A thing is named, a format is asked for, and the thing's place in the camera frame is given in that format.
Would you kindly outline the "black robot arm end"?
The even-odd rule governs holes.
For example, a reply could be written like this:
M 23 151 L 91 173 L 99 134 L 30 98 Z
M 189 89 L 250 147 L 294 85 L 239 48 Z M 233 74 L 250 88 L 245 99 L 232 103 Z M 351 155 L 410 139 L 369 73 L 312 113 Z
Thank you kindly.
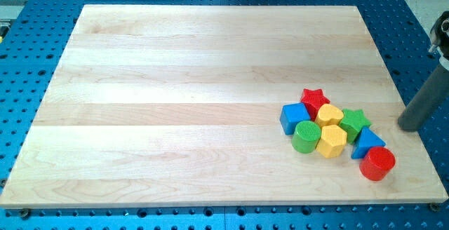
M 440 49 L 444 58 L 448 59 L 448 11 L 444 11 L 432 26 L 430 33 L 429 52 L 434 53 Z

